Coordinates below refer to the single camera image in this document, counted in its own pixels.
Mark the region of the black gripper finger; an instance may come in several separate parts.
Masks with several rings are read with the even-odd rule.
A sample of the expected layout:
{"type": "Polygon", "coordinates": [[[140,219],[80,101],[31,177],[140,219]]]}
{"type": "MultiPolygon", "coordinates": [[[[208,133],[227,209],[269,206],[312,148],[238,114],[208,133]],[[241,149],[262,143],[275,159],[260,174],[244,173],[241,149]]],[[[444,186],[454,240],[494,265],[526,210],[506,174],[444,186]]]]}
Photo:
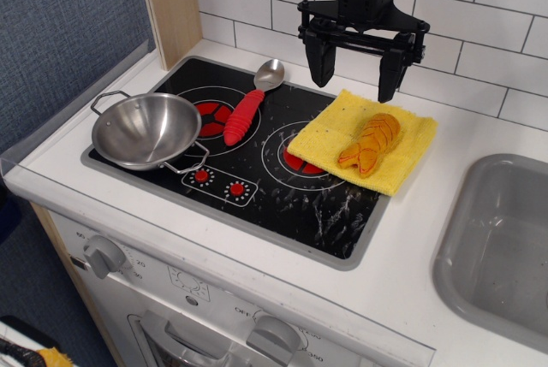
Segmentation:
{"type": "Polygon", "coordinates": [[[311,29],[305,31],[304,44],[312,80],[317,86],[324,87],[335,71],[336,46],[311,29]]]}
{"type": "Polygon", "coordinates": [[[414,62],[414,35],[398,33],[384,49],[379,65],[378,101],[389,102],[414,62]]]}

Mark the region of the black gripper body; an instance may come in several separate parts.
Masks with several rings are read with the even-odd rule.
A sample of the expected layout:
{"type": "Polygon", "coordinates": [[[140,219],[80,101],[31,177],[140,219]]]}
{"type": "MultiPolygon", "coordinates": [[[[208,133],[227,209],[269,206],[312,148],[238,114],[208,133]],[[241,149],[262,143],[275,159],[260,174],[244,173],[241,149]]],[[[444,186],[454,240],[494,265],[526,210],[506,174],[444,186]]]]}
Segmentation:
{"type": "Polygon", "coordinates": [[[425,55],[424,38],[429,24],[403,13],[394,0],[328,0],[298,4],[299,38],[305,31],[322,34],[337,47],[381,56],[398,33],[414,35],[414,62],[425,55]]]}

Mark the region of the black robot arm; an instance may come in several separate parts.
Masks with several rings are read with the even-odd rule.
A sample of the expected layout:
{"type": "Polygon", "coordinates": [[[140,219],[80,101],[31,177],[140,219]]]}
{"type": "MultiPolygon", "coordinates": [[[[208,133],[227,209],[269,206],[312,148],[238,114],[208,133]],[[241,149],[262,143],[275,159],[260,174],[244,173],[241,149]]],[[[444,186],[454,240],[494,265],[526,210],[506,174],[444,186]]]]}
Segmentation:
{"type": "Polygon", "coordinates": [[[325,86],[335,72],[338,48],[380,57],[378,101],[392,100],[408,69],[425,55],[426,21],[402,12],[394,0],[300,2],[299,38],[313,82],[325,86]]]}

